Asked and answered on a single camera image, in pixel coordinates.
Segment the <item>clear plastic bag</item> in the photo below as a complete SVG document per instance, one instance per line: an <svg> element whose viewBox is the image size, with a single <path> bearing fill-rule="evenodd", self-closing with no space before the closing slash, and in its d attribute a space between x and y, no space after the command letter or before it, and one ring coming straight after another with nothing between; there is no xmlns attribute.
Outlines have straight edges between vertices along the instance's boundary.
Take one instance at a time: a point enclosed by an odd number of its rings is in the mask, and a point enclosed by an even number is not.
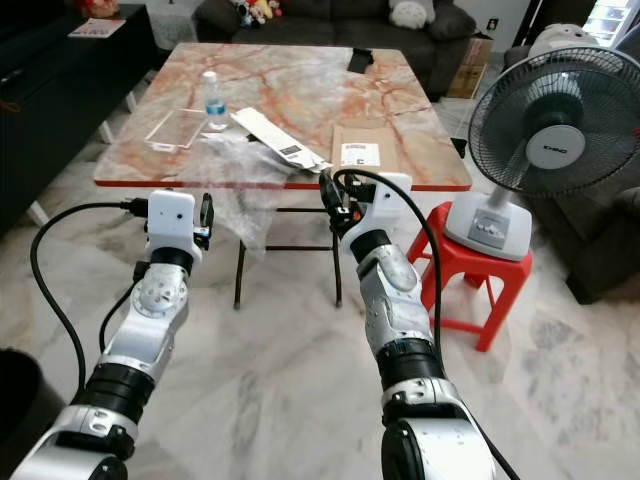
<svg viewBox="0 0 640 480"><path fill-rule="evenodd" d="M255 257L264 256L285 179L293 172L264 143L238 133L200 134L177 179L189 192L209 192L214 223L241 239Z"/></svg>

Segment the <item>black round rubbish bin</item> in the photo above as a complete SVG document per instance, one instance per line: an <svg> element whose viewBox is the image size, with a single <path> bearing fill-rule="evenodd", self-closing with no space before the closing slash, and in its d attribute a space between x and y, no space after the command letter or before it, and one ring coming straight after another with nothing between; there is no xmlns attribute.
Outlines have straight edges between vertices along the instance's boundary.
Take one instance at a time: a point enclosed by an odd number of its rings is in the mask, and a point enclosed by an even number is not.
<svg viewBox="0 0 640 480"><path fill-rule="evenodd" d="M1 349L1 480L12 477L18 463L50 428L65 404L35 358L19 349Z"/></svg>

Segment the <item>brown cardboard parcel with label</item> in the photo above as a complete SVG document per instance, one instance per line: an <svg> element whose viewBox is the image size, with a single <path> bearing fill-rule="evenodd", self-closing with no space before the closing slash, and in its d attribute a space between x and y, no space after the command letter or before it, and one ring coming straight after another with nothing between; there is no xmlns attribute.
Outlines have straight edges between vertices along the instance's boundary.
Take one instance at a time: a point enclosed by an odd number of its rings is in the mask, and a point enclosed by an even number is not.
<svg viewBox="0 0 640 480"><path fill-rule="evenodd" d="M402 163L396 132L389 125L335 124L330 164L337 168L355 168L375 172L408 174Z"/></svg>

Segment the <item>long white paper box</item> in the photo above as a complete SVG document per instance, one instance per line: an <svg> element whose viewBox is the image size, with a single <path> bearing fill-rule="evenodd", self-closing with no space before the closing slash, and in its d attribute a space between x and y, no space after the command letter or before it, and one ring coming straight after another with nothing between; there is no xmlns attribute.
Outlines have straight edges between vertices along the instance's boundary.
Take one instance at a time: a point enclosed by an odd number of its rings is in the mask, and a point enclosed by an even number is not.
<svg viewBox="0 0 640 480"><path fill-rule="evenodd" d="M261 111L255 108L232 111L230 118L250 132L256 140L268 146L284 163L311 173L321 173L332 168L332 164L323 156L315 154L311 148L294 140L291 134L285 133L278 125L271 123Z"/></svg>

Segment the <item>pink marble folding table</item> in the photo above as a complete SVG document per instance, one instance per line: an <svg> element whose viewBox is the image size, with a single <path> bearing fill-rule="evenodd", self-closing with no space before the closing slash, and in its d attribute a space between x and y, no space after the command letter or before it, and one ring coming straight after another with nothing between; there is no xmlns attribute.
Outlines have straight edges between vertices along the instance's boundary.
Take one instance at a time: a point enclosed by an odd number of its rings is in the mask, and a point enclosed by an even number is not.
<svg viewBox="0 0 640 480"><path fill-rule="evenodd" d="M189 192L177 179L188 148L160 154L146 145L145 137L169 111L204 110L202 73L214 70L230 113L261 111L329 163L335 124L389 125L415 189L470 189L465 163L402 52L372 50L375 63L364 76L348 72L351 54L352 47L180 44L97 160L93 182L99 187ZM317 186L315 174L284 164L293 172L285 179L275 214L285 193Z"/></svg>

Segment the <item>clear plastic water bottle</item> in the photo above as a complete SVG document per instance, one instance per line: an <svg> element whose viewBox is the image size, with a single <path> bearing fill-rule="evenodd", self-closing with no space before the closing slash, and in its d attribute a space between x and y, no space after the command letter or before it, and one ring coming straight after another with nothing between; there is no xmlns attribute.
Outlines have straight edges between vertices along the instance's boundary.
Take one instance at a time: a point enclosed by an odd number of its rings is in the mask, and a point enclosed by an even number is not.
<svg viewBox="0 0 640 480"><path fill-rule="evenodd" d="M212 132L223 132L228 127L229 116L221 95L218 73L214 70L202 73L202 99L207 114L207 128Z"/></svg>

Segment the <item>small black pouch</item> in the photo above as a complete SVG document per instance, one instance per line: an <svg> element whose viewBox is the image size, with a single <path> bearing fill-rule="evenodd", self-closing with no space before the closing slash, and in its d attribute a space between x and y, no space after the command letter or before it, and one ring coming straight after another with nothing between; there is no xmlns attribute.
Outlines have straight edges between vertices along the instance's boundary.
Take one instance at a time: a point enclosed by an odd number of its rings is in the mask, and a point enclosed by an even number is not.
<svg viewBox="0 0 640 480"><path fill-rule="evenodd" d="M348 72L364 76L374 63L375 58L374 55L372 55L371 49L352 47L351 59L349 59L347 70Z"/></svg>

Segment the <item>dark grey sofa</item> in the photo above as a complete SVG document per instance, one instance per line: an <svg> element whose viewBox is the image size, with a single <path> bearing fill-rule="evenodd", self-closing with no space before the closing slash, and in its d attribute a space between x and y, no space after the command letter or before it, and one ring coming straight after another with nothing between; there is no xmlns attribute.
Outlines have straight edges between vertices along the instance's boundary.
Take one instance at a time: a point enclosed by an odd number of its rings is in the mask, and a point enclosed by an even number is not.
<svg viewBox="0 0 640 480"><path fill-rule="evenodd" d="M428 0L435 20L421 29L390 23L390 0L278 0L283 14L243 27L241 0L204 0L193 19L202 44L343 46L401 51L431 101L447 93L476 20L453 0Z"/></svg>

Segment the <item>red plastic stool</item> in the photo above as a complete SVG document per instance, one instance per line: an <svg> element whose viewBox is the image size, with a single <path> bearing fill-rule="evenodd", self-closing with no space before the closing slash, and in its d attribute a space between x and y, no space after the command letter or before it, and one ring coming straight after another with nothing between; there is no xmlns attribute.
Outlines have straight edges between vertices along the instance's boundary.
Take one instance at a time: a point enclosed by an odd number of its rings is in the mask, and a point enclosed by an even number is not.
<svg viewBox="0 0 640 480"><path fill-rule="evenodd" d="M436 266L442 268L443 282L448 282L452 276L462 274L465 283L471 287L479 288L483 285L492 306L492 311L485 323L477 325L447 319L444 321L444 326L460 332L477 334L476 351L488 352L493 340L498 337L506 316L515 306L518 294L524 288L526 280L530 278L532 256L531 253L526 253L524 259L517 262L495 259L449 239L445 236L445 219L451 211L451 206L451 201L445 201L444 204L435 206L428 216L431 233L435 234L436 243L439 246L433 248L430 253L426 253L425 248L429 246L429 239L425 230L420 230L411 244L407 257L411 262L420 259L429 260L421 278L421 301L426 308L434 307L436 297L439 296L434 285Z"/></svg>

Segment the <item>brown cardboard box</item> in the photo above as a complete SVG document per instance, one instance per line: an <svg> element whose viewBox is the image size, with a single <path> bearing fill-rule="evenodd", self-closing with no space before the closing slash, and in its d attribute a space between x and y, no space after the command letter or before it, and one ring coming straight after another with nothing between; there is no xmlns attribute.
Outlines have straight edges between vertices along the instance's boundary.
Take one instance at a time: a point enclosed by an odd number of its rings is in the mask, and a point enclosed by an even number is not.
<svg viewBox="0 0 640 480"><path fill-rule="evenodd" d="M475 33L466 42L461 63L452 78L447 92L448 99L472 99L479 83L483 79L486 65L489 63L490 51L492 51L493 38L483 33Z"/></svg>

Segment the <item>grey white plush toy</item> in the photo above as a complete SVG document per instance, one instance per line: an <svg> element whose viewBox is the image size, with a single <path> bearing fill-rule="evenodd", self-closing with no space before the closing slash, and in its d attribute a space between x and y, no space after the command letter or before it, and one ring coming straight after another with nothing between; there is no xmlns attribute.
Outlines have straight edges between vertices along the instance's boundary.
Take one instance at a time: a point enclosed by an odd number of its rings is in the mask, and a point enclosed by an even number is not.
<svg viewBox="0 0 640 480"><path fill-rule="evenodd" d="M389 22L406 29L422 29L436 17L433 0L388 0Z"/></svg>

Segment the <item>white red booklet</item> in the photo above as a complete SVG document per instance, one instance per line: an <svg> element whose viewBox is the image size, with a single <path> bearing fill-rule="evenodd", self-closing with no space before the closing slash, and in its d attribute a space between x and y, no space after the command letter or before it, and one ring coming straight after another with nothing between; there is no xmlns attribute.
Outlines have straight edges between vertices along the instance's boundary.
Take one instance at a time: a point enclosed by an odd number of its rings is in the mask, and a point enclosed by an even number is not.
<svg viewBox="0 0 640 480"><path fill-rule="evenodd" d="M81 26L69 32L68 38L109 38L127 23L123 17L88 18Z"/></svg>

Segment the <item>white electric desk fan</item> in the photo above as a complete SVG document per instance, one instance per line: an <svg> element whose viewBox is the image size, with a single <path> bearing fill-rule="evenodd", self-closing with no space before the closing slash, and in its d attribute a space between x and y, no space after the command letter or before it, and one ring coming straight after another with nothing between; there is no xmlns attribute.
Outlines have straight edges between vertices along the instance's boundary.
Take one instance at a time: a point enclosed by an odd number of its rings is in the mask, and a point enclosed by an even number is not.
<svg viewBox="0 0 640 480"><path fill-rule="evenodd" d="M476 102L468 151L495 184L452 202L444 233L485 255L520 261L532 216L513 193L567 195L640 155L640 61L611 47L561 47L504 70Z"/></svg>

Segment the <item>large white plush toy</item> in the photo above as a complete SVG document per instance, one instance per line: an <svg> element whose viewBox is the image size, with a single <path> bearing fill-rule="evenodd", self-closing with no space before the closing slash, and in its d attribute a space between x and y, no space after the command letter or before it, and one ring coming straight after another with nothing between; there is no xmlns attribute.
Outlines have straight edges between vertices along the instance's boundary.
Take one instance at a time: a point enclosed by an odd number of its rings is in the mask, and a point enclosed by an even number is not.
<svg viewBox="0 0 640 480"><path fill-rule="evenodd" d="M536 36L534 42L530 46L527 55L530 58L543 55L557 49L573 49L573 47L581 46L598 46L599 42L589 32L586 32L581 26L567 23L548 24Z"/></svg>

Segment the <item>bright window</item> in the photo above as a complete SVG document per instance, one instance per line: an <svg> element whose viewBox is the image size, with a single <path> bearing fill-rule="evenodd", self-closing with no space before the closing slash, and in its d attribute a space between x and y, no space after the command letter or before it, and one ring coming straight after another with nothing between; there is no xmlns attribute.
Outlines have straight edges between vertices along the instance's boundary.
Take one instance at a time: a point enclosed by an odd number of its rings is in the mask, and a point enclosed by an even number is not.
<svg viewBox="0 0 640 480"><path fill-rule="evenodd" d="M582 29L600 46L617 47L640 22L640 0L594 0Z"/></svg>

